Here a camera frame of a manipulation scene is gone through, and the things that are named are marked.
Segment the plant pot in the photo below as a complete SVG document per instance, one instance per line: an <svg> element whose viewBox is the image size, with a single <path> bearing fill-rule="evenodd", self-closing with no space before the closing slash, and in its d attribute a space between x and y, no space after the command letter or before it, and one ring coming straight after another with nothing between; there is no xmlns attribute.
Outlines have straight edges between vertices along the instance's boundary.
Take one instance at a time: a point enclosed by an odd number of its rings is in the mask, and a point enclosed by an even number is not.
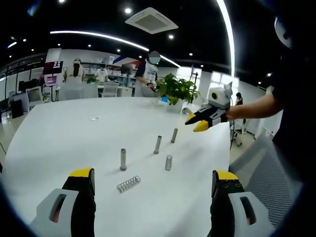
<svg viewBox="0 0 316 237"><path fill-rule="evenodd" d="M170 105L168 102L167 112L179 114L181 113L182 106L183 106L183 100L178 100L177 104L175 105Z"/></svg>

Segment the floor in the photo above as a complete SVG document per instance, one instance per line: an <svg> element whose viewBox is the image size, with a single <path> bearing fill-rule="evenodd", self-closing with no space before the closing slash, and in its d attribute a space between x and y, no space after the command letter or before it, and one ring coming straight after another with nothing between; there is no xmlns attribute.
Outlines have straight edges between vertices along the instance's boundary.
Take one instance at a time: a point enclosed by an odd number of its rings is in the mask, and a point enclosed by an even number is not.
<svg viewBox="0 0 316 237"><path fill-rule="evenodd" d="M27 115L23 115L18 118L12 119L9 113L3 113L2 123L0 123L0 142L3 145L5 151L8 150L10 142L16 132L16 130L21 125L23 119ZM230 156L230 163L234 162L254 141L254 138L251 134L244 134L240 136L242 141L242 145L238 147L235 142L232 144L231 148L231 156ZM3 163L5 158L5 153L3 152L2 148L0 147L0 162Z"/></svg>

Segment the potted plant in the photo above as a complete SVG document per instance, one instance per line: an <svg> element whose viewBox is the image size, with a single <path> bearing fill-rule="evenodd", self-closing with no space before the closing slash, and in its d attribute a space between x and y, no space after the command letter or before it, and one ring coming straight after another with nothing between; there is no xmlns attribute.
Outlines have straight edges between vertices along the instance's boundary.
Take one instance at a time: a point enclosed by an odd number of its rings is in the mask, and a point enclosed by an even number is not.
<svg viewBox="0 0 316 237"><path fill-rule="evenodd" d="M88 80L87 80L87 84L95 83L96 81L97 81L96 78L94 78L94 77L89 77Z"/></svg>
<svg viewBox="0 0 316 237"><path fill-rule="evenodd" d="M168 74L157 81L158 92L161 96L168 97L167 110L179 113L183 102L188 103L200 96L197 86L190 80L178 79L174 74Z"/></svg>

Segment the cable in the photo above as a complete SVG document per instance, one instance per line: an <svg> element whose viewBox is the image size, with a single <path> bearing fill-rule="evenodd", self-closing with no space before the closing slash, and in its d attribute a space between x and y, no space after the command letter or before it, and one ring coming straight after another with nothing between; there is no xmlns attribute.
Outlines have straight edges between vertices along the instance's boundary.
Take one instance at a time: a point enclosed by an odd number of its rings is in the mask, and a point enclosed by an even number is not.
<svg viewBox="0 0 316 237"><path fill-rule="evenodd" d="M232 135L232 139L231 139L231 147L230 147L230 150L232 149L234 134L235 134L235 120L233 120L233 135Z"/></svg>
<svg viewBox="0 0 316 237"><path fill-rule="evenodd" d="M1 142L0 142L0 145L1 145L1 147L2 147L3 152L6 154L6 152L5 152L5 150L4 150L3 145L2 145Z"/></svg>

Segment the led light strip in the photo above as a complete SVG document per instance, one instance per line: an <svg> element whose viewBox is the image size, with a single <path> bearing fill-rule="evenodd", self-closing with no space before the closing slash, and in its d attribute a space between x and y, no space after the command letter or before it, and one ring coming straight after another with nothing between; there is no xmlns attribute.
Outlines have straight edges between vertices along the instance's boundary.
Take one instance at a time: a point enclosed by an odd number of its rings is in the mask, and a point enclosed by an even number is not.
<svg viewBox="0 0 316 237"><path fill-rule="evenodd" d="M89 36L97 36L97 37L103 37L103 38L107 38L107 39L111 39L111 40L116 40L116 41L119 41L119 42L122 42L122 43L126 43L126 44L129 44L131 46L134 46L136 48L140 48L144 51L149 51L148 48L146 47L143 47L139 44L136 44L136 43L133 43L133 42L130 42L130 41L127 41L127 40L124 40L124 39L120 39L120 38L117 38L117 37L113 37L113 36L108 36L108 35L103 35L103 34L98 34L98 33L92 33L92 32L85 32L85 31L51 31L50 32L51 34L80 34L80 35L89 35ZM164 59L165 61L169 62L169 63L172 63L173 65L177 66L178 68L181 68L181 66L175 62L173 62L172 60L160 55L162 59Z"/></svg>
<svg viewBox="0 0 316 237"><path fill-rule="evenodd" d="M17 44L17 42L13 42L12 44L10 44L7 48L11 48L12 46L15 46Z"/></svg>
<svg viewBox="0 0 316 237"><path fill-rule="evenodd" d="M229 41L229 48L231 52L231 67L232 67L232 77L235 77L235 45L234 45L234 37L233 37L233 29L231 25L231 21L229 19L228 11L226 8L226 5L224 3L224 0L216 0L219 8L221 9L225 25L226 25L226 30L228 34L228 41Z"/></svg>

